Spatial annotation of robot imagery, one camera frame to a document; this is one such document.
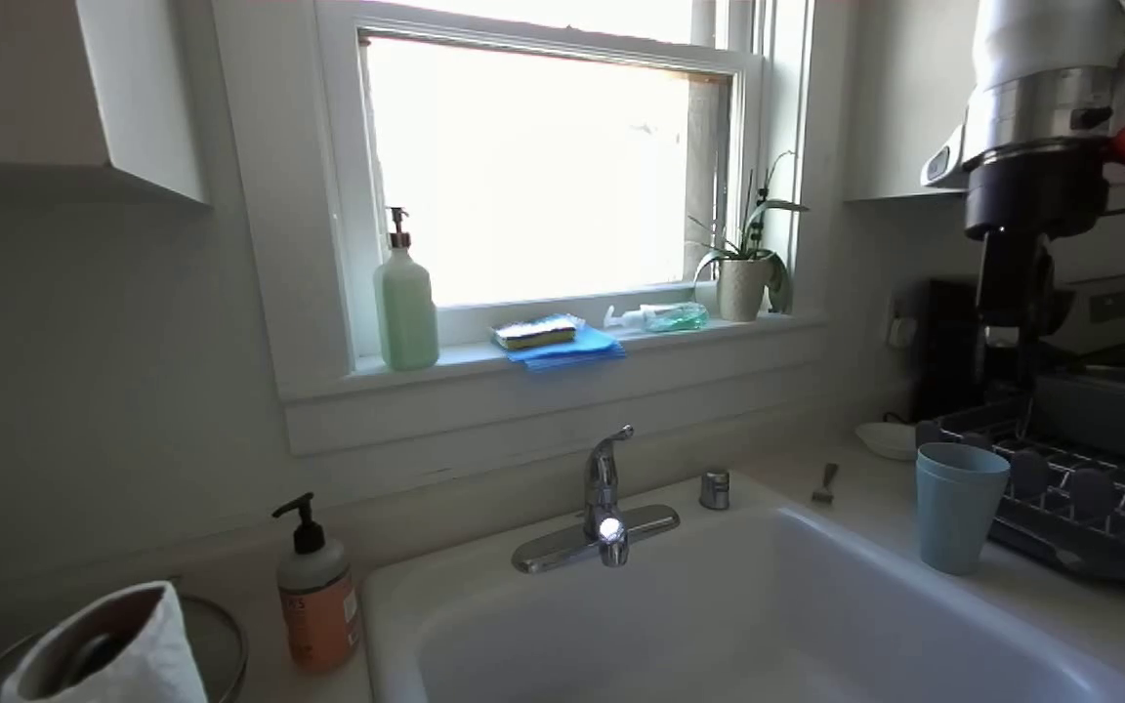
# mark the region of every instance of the white cabinet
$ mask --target white cabinet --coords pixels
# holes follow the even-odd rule
[[[916,169],[963,118],[978,0],[879,0],[854,11],[846,199],[957,196],[923,188]]]
[[[172,0],[0,0],[0,173],[204,199]]]

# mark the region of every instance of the pump bottle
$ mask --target pump bottle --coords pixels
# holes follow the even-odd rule
[[[282,505],[297,513],[291,553],[278,566],[290,653],[301,670],[330,670],[358,649],[351,557],[312,519],[312,491]]]
[[[381,360],[389,372],[423,372],[436,364],[432,280],[411,259],[405,211],[389,208],[389,259],[376,270]]]

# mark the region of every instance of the window glass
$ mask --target window glass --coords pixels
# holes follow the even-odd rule
[[[708,0],[394,0],[455,14],[635,34],[655,43],[715,43]]]
[[[436,306],[682,280],[724,208],[730,79],[372,34],[388,204]]]

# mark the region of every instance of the blue cup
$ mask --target blue cup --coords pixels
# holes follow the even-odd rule
[[[974,569],[1009,485],[1009,457],[979,446],[924,441],[914,454],[914,471],[923,561],[949,573]]]

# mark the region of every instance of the kitchen sink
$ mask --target kitchen sink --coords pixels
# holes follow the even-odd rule
[[[377,703],[1125,703],[1125,677],[957,582],[735,476],[735,507],[519,573],[565,519],[376,569],[364,589]]]

